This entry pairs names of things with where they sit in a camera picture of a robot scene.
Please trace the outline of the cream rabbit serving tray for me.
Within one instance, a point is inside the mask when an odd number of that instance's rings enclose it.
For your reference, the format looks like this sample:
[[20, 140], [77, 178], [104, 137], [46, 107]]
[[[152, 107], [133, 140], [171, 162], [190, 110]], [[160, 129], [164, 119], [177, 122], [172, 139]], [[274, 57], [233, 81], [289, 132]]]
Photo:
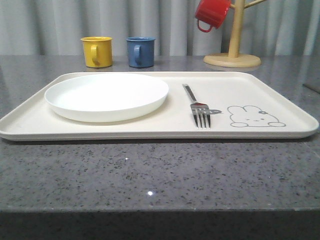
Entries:
[[[89, 123], [54, 113], [41, 89], [0, 121], [0, 136], [11, 141], [111, 139], [299, 139], [319, 122], [255, 76], [242, 72], [156, 71], [169, 94], [156, 111], [131, 120]], [[183, 84], [211, 108], [211, 127], [197, 128]]]

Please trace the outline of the white round plate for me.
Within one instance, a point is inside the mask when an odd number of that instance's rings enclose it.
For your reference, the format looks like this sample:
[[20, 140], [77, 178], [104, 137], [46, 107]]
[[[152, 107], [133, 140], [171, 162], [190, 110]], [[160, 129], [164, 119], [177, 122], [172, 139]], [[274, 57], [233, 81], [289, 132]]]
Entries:
[[163, 80], [136, 73], [74, 77], [46, 90], [44, 98], [58, 115], [75, 121], [110, 123], [147, 115], [166, 100]]

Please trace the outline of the wooden mug tree stand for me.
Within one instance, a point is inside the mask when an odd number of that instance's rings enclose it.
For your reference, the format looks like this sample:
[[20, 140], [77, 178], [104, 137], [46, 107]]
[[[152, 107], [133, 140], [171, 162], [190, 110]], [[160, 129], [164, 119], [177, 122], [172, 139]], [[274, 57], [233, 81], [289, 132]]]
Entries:
[[240, 53], [240, 43], [243, 28], [244, 11], [247, 8], [263, 3], [265, 0], [236, 0], [230, 7], [234, 9], [233, 23], [229, 41], [228, 53], [213, 53], [206, 55], [203, 61], [206, 64], [227, 68], [250, 68], [261, 65], [261, 59], [251, 54]]

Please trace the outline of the silver metal chopstick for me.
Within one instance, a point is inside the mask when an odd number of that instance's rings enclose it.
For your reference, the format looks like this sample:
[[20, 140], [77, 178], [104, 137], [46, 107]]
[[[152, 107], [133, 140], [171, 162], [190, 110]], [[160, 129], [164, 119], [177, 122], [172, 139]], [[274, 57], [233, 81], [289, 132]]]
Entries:
[[315, 85], [315, 84], [310, 84], [310, 83], [303, 83], [302, 84], [304, 87], [320, 94], [320, 87], [318, 85]]

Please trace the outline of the silver metal fork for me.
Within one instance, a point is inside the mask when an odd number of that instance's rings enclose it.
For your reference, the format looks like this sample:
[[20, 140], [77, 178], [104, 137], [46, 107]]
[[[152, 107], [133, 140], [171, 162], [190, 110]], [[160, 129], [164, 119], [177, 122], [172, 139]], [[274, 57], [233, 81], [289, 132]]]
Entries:
[[188, 84], [184, 83], [182, 86], [191, 100], [190, 109], [196, 127], [198, 129], [211, 128], [211, 117], [206, 113], [206, 111], [209, 110], [209, 106], [196, 100], [196, 97]]

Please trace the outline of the yellow enamel mug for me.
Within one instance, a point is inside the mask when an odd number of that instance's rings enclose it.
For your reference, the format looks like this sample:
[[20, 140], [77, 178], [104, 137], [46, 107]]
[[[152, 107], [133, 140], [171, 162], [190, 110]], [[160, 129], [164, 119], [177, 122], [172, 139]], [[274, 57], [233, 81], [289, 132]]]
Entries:
[[112, 38], [88, 36], [81, 39], [85, 65], [89, 68], [106, 68], [113, 65]]

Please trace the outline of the grey pleated curtain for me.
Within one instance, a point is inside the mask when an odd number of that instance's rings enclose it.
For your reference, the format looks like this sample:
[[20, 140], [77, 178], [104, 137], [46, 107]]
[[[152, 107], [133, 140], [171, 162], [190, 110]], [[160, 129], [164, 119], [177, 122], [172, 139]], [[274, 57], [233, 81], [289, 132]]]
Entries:
[[[155, 37], [161, 56], [227, 52], [233, 12], [218, 29], [198, 30], [196, 0], [3, 0], [2, 55], [81, 55], [82, 37], [112, 37], [115, 56], [128, 37]], [[240, 51], [259, 57], [320, 53], [320, 3], [268, 0], [244, 12]]]

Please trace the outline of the blue enamel mug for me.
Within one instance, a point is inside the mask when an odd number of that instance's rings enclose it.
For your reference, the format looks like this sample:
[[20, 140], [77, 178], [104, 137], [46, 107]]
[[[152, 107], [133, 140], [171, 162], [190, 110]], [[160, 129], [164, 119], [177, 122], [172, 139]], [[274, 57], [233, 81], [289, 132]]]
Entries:
[[154, 37], [128, 37], [128, 65], [133, 68], [149, 68], [155, 59]]

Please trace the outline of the red enamel mug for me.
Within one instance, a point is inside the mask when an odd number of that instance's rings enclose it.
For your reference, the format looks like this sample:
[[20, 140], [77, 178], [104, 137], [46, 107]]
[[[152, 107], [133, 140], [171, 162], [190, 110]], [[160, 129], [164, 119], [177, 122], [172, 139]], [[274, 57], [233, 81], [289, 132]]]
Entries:
[[[195, 11], [197, 27], [204, 33], [209, 33], [212, 28], [218, 29], [224, 22], [232, 2], [230, 0], [201, 0]], [[203, 29], [200, 22], [209, 25], [208, 29]]]

